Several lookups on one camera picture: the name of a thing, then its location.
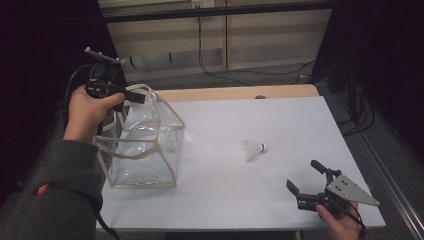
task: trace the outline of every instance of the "jacket sleeve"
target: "jacket sleeve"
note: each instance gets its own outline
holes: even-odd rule
[[[36,197],[18,239],[95,239],[103,203],[102,178],[95,170],[97,151],[77,141],[53,145],[49,166],[33,178]],[[43,193],[38,191],[46,184]]]

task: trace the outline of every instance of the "small white object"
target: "small white object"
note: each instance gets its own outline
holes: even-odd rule
[[[241,152],[245,160],[252,160],[265,151],[266,145],[264,143],[257,143],[250,140],[246,140],[241,143]]]

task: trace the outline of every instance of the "clear acrylic container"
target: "clear acrylic container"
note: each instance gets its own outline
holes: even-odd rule
[[[144,104],[126,101],[124,111],[96,136],[98,159],[112,188],[176,187],[183,147],[183,120],[144,84],[127,87],[146,95]]]

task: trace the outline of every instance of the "black cable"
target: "black cable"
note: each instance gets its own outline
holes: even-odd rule
[[[115,231],[115,229],[110,228],[105,221],[103,220],[102,216],[99,214],[99,217],[97,218],[97,221],[99,222],[100,226],[102,226],[102,228],[109,233],[110,235],[112,235],[112,237],[115,240],[120,240],[118,233]]]
[[[215,78],[224,78],[224,79],[228,79],[237,83],[240,83],[242,85],[246,85],[246,86],[252,86],[250,84],[247,84],[245,82],[239,81],[237,79],[234,78],[230,78],[230,77],[223,77],[223,76],[218,76],[221,74],[226,74],[226,73],[254,73],[254,74],[263,74],[263,75],[270,75],[270,76],[283,76],[283,75],[289,75],[292,73],[296,73],[299,72],[298,74],[298,78],[296,79],[295,82],[291,83],[296,84],[299,81],[299,75],[300,75],[300,71],[302,69],[304,69],[305,67],[307,67],[308,65],[312,64],[315,62],[315,60],[309,61],[307,63],[304,63],[300,68],[290,71],[290,72],[284,72],[284,73],[265,73],[265,72],[260,72],[260,71],[253,71],[253,70],[228,70],[228,71],[221,71],[221,72],[217,72],[217,73],[211,73],[209,72],[206,68],[205,65],[203,63],[203,54],[202,54],[202,22],[200,20],[200,17],[197,18],[197,22],[198,22],[198,26],[199,26],[199,65],[200,68],[202,69],[202,71],[212,77]]]
[[[63,101],[63,126],[66,128],[69,121],[69,102],[71,101],[71,96],[73,91],[75,90],[74,80],[75,77],[78,76],[82,71],[91,69],[93,65],[82,65],[72,74],[71,78],[68,81],[68,85],[66,86],[65,99]]]
[[[206,70],[205,65],[203,64],[203,56],[202,56],[202,23],[200,21],[200,17],[197,18],[197,23],[199,25],[199,65],[200,65],[200,68],[202,69],[202,71],[204,73],[208,74],[209,76],[212,76],[212,77],[215,77],[215,78],[224,78],[224,79],[228,79],[228,80],[240,83],[240,84],[245,85],[245,86],[252,86],[250,84],[244,83],[244,82],[239,81],[239,80],[234,79],[234,78],[217,76],[215,74],[208,72],[208,70]]]
[[[87,69],[92,69],[92,67],[93,67],[93,65],[89,65],[89,64],[80,66],[79,68],[77,68],[77,70],[75,70],[75,72],[72,74],[71,78],[68,81],[68,85],[66,86],[64,106],[63,106],[63,125],[64,125],[64,128],[66,128],[66,126],[68,125],[68,121],[69,121],[69,103],[71,101],[72,93],[77,87],[79,87],[79,85],[75,86],[74,80],[82,71],[87,70]],[[100,226],[102,226],[102,228],[106,232],[108,232],[110,235],[113,236],[113,238],[115,240],[120,240],[116,231],[114,229],[110,228],[109,226],[107,226],[107,224],[104,222],[104,220],[103,220],[103,218],[100,214],[99,214],[99,217],[97,218],[97,221],[99,222]]]
[[[347,137],[347,136],[349,136],[349,135],[352,135],[352,134],[355,134],[355,133],[358,133],[358,132],[362,132],[362,131],[368,130],[368,129],[370,129],[370,128],[374,125],[374,122],[375,122],[375,112],[374,112],[374,107],[373,107],[373,105],[372,105],[372,102],[371,102],[371,100],[370,100],[369,98],[368,98],[368,103],[369,103],[369,105],[370,105],[371,115],[372,115],[371,122],[368,124],[368,126],[366,126],[366,127],[364,127],[364,128],[362,128],[362,126],[358,126],[358,127],[356,127],[356,128],[353,128],[353,129],[351,129],[351,130],[349,130],[349,131],[347,131],[347,132],[343,133],[343,134],[342,134],[342,135],[343,135],[343,137]]]
[[[353,221],[355,221],[356,223],[358,223],[361,227],[360,227],[360,233],[359,233],[359,238],[360,239],[365,239],[365,235],[367,234],[367,227],[365,226],[364,222],[362,221],[362,217],[361,214],[359,214],[358,209],[355,208],[355,206],[352,205],[352,203],[349,203],[350,206],[354,209],[354,211],[356,212],[356,214],[358,214],[358,217],[355,217],[352,213],[350,213],[349,211],[347,211],[346,209],[342,208],[339,204],[337,204],[335,201],[333,200],[329,200],[329,202],[331,204],[333,204],[334,206],[336,206],[338,209],[340,209],[344,214],[346,214],[347,216],[349,216]]]
[[[307,67],[309,64],[315,63],[315,59],[312,61],[309,61],[307,63],[304,63],[301,67],[299,67],[296,70],[290,71],[290,72],[284,72],[284,73],[266,73],[266,72],[259,72],[259,71],[253,71],[253,70],[228,70],[228,71],[223,71],[223,72],[218,72],[215,73],[216,75],[218,74],[224,74],[224,73],[255,73],[255,74],[263,74],[263,75],[270,75],[270,76],[283,76],[283,75],[289,75],[292,73],[296,73],[296,72],[300,72],[302,69],[304,69],[305,67]]]

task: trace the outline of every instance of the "white table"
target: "white table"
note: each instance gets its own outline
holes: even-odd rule
[[[103,189],[103,219],[125,231],[301,230],[325,227],[297,209],[287,179],[303,193],[324,190],[316,159],[367,185],[322,97],[172,102],[186,123],[173,189]],[[253,161],[240,141],[266,143]],[[376,207],[360,204],[365,225],[382,227]]]

